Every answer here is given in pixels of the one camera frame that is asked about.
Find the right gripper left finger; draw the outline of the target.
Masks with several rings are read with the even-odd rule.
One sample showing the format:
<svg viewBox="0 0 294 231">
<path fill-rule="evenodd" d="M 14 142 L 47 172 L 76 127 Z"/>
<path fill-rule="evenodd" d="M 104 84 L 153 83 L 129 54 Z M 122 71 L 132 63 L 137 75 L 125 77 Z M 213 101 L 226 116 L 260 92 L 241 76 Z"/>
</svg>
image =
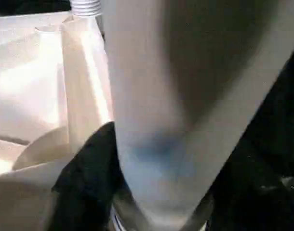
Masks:
<svg viewBox="0 0 294 231">
<path fill-rule="evenodd" d="M 52 192 L 50 231 L 106 231 L 112 200 L 123 181 L 114 122 L 94 132 L 63 168 Z"/>
</svg>

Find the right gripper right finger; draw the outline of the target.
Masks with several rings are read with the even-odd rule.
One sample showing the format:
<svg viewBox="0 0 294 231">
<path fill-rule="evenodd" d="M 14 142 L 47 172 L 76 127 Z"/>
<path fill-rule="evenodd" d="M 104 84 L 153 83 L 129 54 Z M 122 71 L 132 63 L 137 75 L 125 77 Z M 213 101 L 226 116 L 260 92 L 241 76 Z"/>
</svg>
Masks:
<svg viewBox="0 0 294 231">
<path fill-rule="evenodd" d="M 209 192 L 208 231 L 294 231 L 294 197 L 247 142 L 240 142 Z"/>
</svg>

